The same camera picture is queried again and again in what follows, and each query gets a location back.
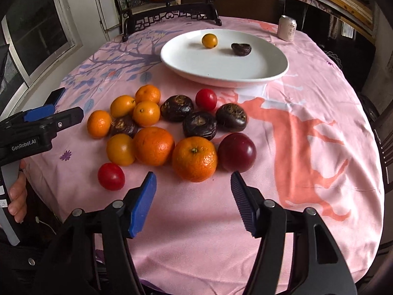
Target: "blue gripper pad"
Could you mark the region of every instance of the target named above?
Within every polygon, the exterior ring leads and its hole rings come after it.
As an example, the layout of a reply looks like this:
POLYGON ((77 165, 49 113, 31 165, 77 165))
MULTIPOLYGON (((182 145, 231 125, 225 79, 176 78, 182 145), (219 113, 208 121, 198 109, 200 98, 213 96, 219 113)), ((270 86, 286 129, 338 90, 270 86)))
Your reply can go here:
POLYGON ((145 224, 147 213, 150 210, 154 195, 157 190, 157 178, 153 172, 149 172, 142 183, 142 193, 136 201, 135 207, 131 212, 131 224, 128 229, 130 236, 134 238, 145 224))
POLYGON ((255 237, 259 207, 239 172, 231 175, 231 191, 244 227, 255 237))
POLYGON ((43 119, 49 115, 54 114, 55 111, 56 111, 56 109, 53 104, 44 105, 39 108, 34 108, 32 110, 27 111, 27 113, 23 117, 23 120, 25 122, 38 121, 38 120, 43 119))

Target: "sticker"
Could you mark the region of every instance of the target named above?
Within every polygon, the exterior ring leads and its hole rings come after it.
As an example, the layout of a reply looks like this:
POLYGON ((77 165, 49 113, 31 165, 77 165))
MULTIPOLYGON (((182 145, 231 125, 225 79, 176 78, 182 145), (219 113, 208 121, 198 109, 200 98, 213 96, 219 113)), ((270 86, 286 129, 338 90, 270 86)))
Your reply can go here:
POLYGON ((0 200, 0 207, 1 208, 8 207, 7 200, 0 200))

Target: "metal screw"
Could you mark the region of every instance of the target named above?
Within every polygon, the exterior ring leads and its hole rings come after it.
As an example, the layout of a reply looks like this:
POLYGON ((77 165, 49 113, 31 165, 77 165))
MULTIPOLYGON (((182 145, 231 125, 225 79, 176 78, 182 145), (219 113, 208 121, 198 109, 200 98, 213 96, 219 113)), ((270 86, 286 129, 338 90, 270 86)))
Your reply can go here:
POLYGON ((121 201, 121 200, 117 200, 117 201, 114 201, 114 202, 112 203, 112 206, 113 206, 114 208, 121 208, 123 205, 124 205, 124 203, 123 203, 123 201, 121 201))
POLYGON ((263 202, 263 204, 264 204, 266 207, 269 207, 269 208, 273 208, 274 206, 276 206, 276 202, 274 202, 273 200, 265 200, 265 201, 263 202))
POLYGON ((82 215, 82 210, 80 208, 76 208, 75 210, 72 211, 72 215, 77 217, 82 215))
POLYGON ((306 208, 306 212, 307 212, 308 214, 312 215, 312 216, 314 216, 314 215, 317 214, 317 211, 315 210, 315 208, 312 208, 312 207, 307 207, 307 208, 306 208))

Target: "white plate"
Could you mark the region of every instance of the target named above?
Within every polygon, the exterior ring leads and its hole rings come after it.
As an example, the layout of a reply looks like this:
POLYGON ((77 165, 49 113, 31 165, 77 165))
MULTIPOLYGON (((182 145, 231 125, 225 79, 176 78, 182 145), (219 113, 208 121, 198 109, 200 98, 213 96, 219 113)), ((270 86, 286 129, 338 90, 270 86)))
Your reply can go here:
POLYGON ((190 80, 226 88, 241 88, 283 76, 289 68, 285 54, 257 36, 235 30, 206 29, 188 32, 168 41, 161 60, 171 70, 190 80), (206 49, 202 37, 217 36, 218 45, 206 49), (245 57, 235 55, 232 43, 251 45, 245 57))

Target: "purple flower print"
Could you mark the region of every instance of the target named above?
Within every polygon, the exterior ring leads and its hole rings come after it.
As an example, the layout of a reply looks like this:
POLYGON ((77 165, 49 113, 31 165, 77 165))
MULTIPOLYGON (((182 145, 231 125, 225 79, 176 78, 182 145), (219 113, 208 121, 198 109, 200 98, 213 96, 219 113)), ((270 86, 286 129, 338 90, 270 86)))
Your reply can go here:
POLYGON ((68 161, 71 158, 71 155, 72 155, 71 151, 66 150, 64 154, 59 157, 59 159, 61 159, 62 161, 68 161))

